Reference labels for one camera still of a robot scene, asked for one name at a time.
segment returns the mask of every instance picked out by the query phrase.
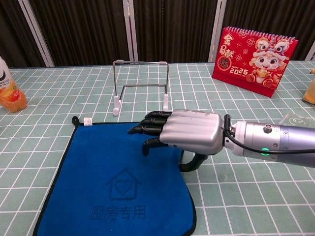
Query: metal stand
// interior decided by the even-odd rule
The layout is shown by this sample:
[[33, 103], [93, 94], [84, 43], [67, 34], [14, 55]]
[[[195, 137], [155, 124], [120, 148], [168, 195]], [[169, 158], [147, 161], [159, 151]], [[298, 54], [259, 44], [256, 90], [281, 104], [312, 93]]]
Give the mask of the metal stand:
[[[130, 85], [125, 84], [123, 86], [122, 92], [120, 96], [117, 95], [117, 87], [116, 87], [116, 72], [115, 72], [115, 65], [116, 64], [157, 64], [157, 65], [166, 65], [167, 66], [167, 72], [166, 72], [166, 84], [142, 84], [142, 85]], [[168, 87], [168, 74], [169, 74], [169, 64], [165, 61], [160, 62], [145, 62], [145, 61], [126, 61], [126, 60], [116, 60], [113, 63], [113, 70], [114, 70], [114, 85], [115, 85], [115, 96], [114, 96], [114, 110], [113, 115], [116, 117], [118, 116], [120, 110], [121, 110], [121, 104], [122, 104], [122, 96], [125, 91], [126, 87], [164, 87], [164, 99], [163, 99], [163, 111], [168, 111], [168, 94], [167, 94], [167, 87]]]

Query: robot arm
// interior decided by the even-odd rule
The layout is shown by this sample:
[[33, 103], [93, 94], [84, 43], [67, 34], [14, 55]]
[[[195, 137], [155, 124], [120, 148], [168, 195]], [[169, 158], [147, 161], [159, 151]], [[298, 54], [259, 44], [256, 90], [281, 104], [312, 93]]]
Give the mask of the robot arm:
[[209, 155], [223, 147], [237, 156], [284, 162], [315, 168], [315, 129], [238, 121], [230, 124], [219, 114], [192, 110], [151, 112], [129, 134], [155, 136], [142, 145], [146, 156], [150, 148], [175, 147], [194, 152], [193, 160], [181, 164], [182, 172], [199, 168]]

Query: red desk calendar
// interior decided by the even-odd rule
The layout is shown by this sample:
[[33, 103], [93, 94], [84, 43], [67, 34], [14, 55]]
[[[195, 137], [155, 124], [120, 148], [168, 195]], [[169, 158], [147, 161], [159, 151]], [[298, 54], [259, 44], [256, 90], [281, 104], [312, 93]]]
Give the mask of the red desk calendar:
[[297, 43], [294, 37], [225, 27], [212, 78], [272, 97]]

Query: dark blue cloth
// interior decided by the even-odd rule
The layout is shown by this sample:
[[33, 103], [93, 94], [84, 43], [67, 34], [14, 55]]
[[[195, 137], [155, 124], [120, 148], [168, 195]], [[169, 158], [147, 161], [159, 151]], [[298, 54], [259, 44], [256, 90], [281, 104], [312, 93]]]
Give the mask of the dark blue cloth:
[[37, 221], [37, 236], [181, 236], [195, 208], [179, 171], [181, 151], [141, 153], [152, 138], [134, 123], [80, 124]]

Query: table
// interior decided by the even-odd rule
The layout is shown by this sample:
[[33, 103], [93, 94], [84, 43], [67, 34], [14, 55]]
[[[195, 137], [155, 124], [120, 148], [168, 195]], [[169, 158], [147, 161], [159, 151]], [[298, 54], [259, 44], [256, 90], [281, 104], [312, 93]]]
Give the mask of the table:
[[[212, 63], [170, 64], [169, 109], [230, 114], [237, 120], [279, 123], [286, 114], [315, 122], [302, 101], [315, 62], [291, 61], [270, 99], [211, 78]], [[164, 83], [158, 65], [118, 67], [124, 83]], [[113, 116], [112, 66], [12, 68], [28, 107], [0, 109], [0, 235], [31, 235], [74, 130], [73, 116], [93, 122], [140, 121], [162, 110], [163, 88], [126, 88]], [[185, 161], [192, 153], [186, 153]], [[224, 149], [183, 174], [197, 211], [194, 235], [315, 235], [315, 170], [237, 157]]]

